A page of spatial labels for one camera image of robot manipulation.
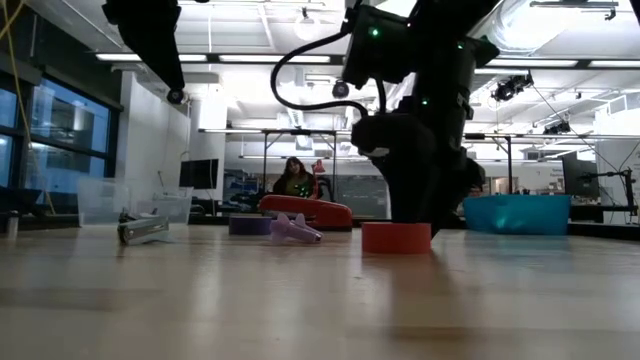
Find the purple plastic toy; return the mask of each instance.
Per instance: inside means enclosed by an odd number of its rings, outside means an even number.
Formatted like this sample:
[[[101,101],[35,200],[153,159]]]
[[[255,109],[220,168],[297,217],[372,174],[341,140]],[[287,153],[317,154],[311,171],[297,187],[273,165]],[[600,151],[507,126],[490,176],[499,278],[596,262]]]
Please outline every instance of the purple plastic toy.
[[[302,214],[294,221],[290,221],[285,214],[279,214],[278,219],[271,222],[271,241],[274,244],[282,244],[287,237],[317,244],[322,239],[322,233],[307,226]]]

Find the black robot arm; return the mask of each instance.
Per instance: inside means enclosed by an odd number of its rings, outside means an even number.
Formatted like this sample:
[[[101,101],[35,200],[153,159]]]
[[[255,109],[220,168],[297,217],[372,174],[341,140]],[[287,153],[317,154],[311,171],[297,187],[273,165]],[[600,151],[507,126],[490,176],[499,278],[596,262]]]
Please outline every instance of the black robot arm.
[[[102,6],[107,20],[117,25],[131,50],[171,89],[167,99],[185,99],[184,75],[174,32],[182,8],[177,0],[107,0]]]
[[[387,181],[394,222],[428,222],[437,232],[469,189],[484,182],[484,170],[467,158],[462,137],[465,121],[473,118],[469,96],[474,71],[499,51],[466,34],[497,2],[423,0],[408,18],[359,3],[347,10],[340,32],[340,37],[351,33],[344,81],[361,88],[371,78],[377,84],[397,84],[416,74],[412,95],[398,109],[391,114],[363,114],[352,130],[351,142]],[[290,58],[282,59],[272,73],[271,85],[279,100],[277,72]]]

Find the clear plastic bin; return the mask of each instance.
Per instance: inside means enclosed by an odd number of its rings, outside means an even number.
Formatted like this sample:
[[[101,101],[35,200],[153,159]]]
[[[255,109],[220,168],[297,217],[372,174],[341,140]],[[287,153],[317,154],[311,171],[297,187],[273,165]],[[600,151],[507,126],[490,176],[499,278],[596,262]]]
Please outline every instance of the clear plastic bin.
[[[78,179],[80,226],[115,225],[123,209],[131,208],[131,189],[115,179]]]
[[[137,180],[78,180],[80,226],[115,225],[123,209],[129,213],[166,216],[172,224],[188,224],[192,188],[153,187]]]

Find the red cylinder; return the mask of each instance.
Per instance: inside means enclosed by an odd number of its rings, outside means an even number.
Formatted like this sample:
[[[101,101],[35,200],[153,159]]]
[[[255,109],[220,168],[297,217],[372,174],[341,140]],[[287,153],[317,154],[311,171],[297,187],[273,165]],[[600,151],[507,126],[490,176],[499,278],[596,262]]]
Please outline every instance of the red cylinder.
[[[364,223],[362,251],[374,254],[426,254],[431,251],[431,225]]]

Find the blue tub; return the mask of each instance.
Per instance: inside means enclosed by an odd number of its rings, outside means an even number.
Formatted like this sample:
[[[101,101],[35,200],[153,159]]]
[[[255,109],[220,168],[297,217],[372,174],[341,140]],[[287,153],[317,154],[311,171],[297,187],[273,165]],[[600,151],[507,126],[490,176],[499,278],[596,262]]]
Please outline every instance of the blue tub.
[[[566,235],[571,197],[498,195],[464,200],[467,226],[495,234]]]

